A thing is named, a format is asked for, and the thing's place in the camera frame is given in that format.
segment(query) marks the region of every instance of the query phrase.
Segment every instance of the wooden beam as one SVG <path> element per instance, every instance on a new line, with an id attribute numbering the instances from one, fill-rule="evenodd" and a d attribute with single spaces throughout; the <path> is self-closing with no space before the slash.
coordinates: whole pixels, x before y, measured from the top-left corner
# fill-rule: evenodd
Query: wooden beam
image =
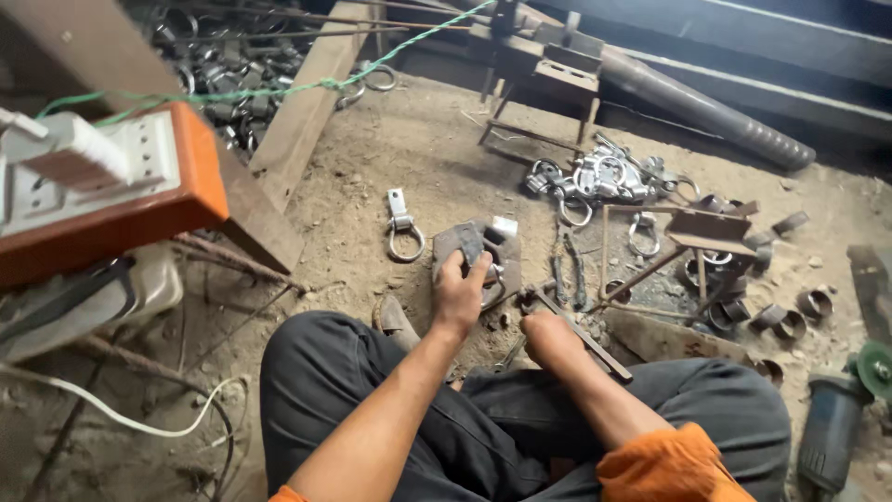
<path id="1" fill-rule="evenodd" d="M 168 73 L 115 0 L 0 0 L 0 14 L 30 38 L 35 52 L 59 64 L 65 72 L 59 79 L 78 83 L 67 93 L 77 94 L 83 89 L 182 92 L 176 77 Z M 66 92 L 57 89 L 42 90 Z M 133 105 L 120 96 L 104 99 L 104 106 L 112 113 Z M 230 212 L 222 230 L 258 262 L 288 273 L 303 250 L 301 236 L 219 139 L 217 155 Z"/>
<path id="2" fill-rule="evenodd" d="M 331 16 L 351 19 L 375 18 L 377 5 L 338 2 Z M 322 31 L 356 28 L 352 24 L 327 22 Z M 330 77 L 346 79 L 356 62 L 367 34 L 352 37 L 317 38 L 294 78 L 294 86 L 302 86 Z M 276 118 L 269 125 L 263 143 L 254 153 L 249 168 L 262 172 L 260 186 L 273 207 L 284 211 L 335 108 L 337 92 L 313 88 L 285 98 Z"/>

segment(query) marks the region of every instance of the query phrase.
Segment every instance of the metal pipe section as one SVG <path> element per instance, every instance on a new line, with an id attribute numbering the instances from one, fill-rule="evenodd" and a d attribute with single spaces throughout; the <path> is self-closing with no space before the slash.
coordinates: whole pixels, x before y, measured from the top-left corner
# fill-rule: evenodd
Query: metal pipe section
<path id="1" fill-rule="evenodd" d="M 785 169 L 796 171 L 814 161 L 813 148 L 653 70 L 616 47 L 604 46 L 601 58 L 604 79 Z"/>

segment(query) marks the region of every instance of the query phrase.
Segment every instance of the sandy ground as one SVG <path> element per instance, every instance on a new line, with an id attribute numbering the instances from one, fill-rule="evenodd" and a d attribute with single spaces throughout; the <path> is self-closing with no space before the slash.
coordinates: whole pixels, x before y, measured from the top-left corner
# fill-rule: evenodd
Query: sandy ground
<path id="1" fill-rule="evenodd" d="M 238 421 L 244 409 L 247 415 L 236 434 L 234 465 L 239 469 L 226 500 L 264 499 L 256 382 L 265 342 L 288 315 L 330 309 L 370 322 L 376 300 L 391 293 L 404 304 L 419 333 L 428 328 L 431 254 L 425 252 L 413 264 L 397 264 L 387 257 L 388 188 L 403 188 L 409 212 L 428 237 L 429 247 L 434 234 L 471 217 L 501 215 L 518 221 L 524 283 L 549 276 L 555 205 L 545 198 L 535 200 L 524 195 L 520 184 L 527 165 L 476 145 L 482 128 L 471 118 L 483 121 L 479 112 L 477 95 L 472 92 L 406 77 L 390 93 L 367 93 L 352 108 L 336 113 L 326 126 L 286 211 L 308 243 L 294 276 L 318 287 L 318 292 L 300 299 L 286 294 L 188 374 L 209 385 L 240 374 L 251 380 L 247 408 L 238 389 L 227 393 L 225 406 L 233 421 Z M 503 119 L 566 140 L 573 140 L 577 127 L 575 121 L 565 117 L 521 105 L 510 105 Z M 776 244 L 771 269 L 750 283 L 746 303 L 752 313 L 769 303 L 792 308 L 800 290 L 829 285 L 838 291 L 833 296 L 836 313 L 821 325 L 811 324 L 805 338 L 793 347 L 778 343 L 770 333 L 756 336 L 740 330 L 734 335 L 754 354 L 770 357 L 784 367 L 786 382 L 780 392 L 794 431 L 800 433 L 808 407 L 805 382 L 809 369 L 815 364 L 840 367 L 847 353 L 856 351 L 865 340 L 846 248 L 856 243 L 892 245 L 890 187 L 874 178 L 815 164 L 784 188 L 781 178 L 769 172 L 620 130 L 605 132 L 639 157 L 663 157 L 668 169 L 690 176 L 704 194 L 743 201 L 757 199 L 762 212 L 752 218 L 755 230 L 764 230 L 795 211 L 808 212 L 811 221 Z M 567 157 L 566 151 L 526 138 L 491 138 L 490 144 L 528 158 L 549 156 L 563 162 Z M 599 217 L 600 213 L 579 232 L 581 250 L 602 245 Z M 636 272 L 633 255 L 624 241 L 628 221 L 617 217 L 610 225 L 607 249 L 619 262 L 609 267 L 607 276 L 627 279 Z M 660 225 L 665 225 L 665 217 Z M 409 250 L 412 242 L 401 237 L 398 245 Z M 586 254 L 585 263 L 589 293 L 594 295 L 600 252 Z M 198 354 L 237 327 L 246 313 L 267 303 L 279 288 L 214 265 L 184 263 L 183 268 L 185 309 L 170 313 L 124 344 L 176 366 L 185 311 L 188 369 Z M 565 278 L 569 277 L 571 269 L 566 265 Z M 691 293 L 668 292 L 675 291 L 675 285 L 671 273 L 655 275 L 635 289 L 633 301 L 690 308 L 694 298 Z M 505 330 L 495 322 L 502 313 L 511 319 Z M 519 317 L 519 311 L 508 304 L 485 314 L 458 358 L 459 373 L 475 365 L 491 365 L 503 357 L 519 334 Z M 597 318 L 582 321 L 595 324 Z M 80 382 L 90 370 L 83 359 L 67 353 L 41 358 L 34 365 Z M 97 395 L 122 413 L 159 427 L 182 428 L 195 413 L 190 406 L 194 397 L 183 395 L 176 386 L 136 377 L 114 366 L 103 373 L 96 389 Z M 17 383 L 9 384 L 2 397 L 0 419 L 12 426 L 3 427 L 6 437 L 0 439 L 10 448 L 17 448 L 4 451 L 21 455 L 0 461 L 6 465 L 0 472 L 8 478 L 3 483 L 8 488 L 0 498 L 17 500 L 36 473 L 73 399 L 54 390 Z M 874 500 L 892 495 L 892 473 L 886 479 L 881 476 L 885 468 L 882 463 L 892 462 L 892 438 L 880 434 L 880 413 L 880 407 L 873 406 L 864 414 L 862 445 L 853 464 L 854 477 Z M 49 498 L 206 499 L 196 495 L 194 486 L 221 467 L 225 448 L 207 445 L 222 431 L 215 417 L 184 439 L 156 439 L 110 425 L 95 410 L 87 409 L 50 476 Z M 790 495 L 800 499 L 795 489 Z"/>

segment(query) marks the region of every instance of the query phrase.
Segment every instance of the orange sleeve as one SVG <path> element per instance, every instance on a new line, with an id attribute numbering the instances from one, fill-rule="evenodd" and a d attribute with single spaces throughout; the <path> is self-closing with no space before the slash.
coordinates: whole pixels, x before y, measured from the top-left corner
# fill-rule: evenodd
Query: orange sleeve
<path id="1" fill-rule="evenodd" d="M 293 489 L 283 486 L 269 502 L 309 502 L 306 498 L 301 497 Z"/>
<path id="2" fill-rule="evenodd" d="M 755 502 L 731 477 L 695 423 L 654 431 L 604 456 L 597 474 L 606 502 Z"/>

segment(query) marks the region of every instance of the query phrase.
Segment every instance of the person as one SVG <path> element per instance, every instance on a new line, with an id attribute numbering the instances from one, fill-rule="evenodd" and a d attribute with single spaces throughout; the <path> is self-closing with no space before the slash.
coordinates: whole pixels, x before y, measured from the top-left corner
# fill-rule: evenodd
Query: person
<path id="1" fill-rule="evenodd" d="M 447 259 L 431 328 L 408 353 L 331 312 L 273 334 L 260 370 L 273 502 L 781 500 L 787 410 L 742 366 L 640 364 L 622 386 L 537 311 L 521 329 L 542 370 L 475 368 L 460 391 L 443 384 L 491 260 L 463 278 L 462 254 Z"/>

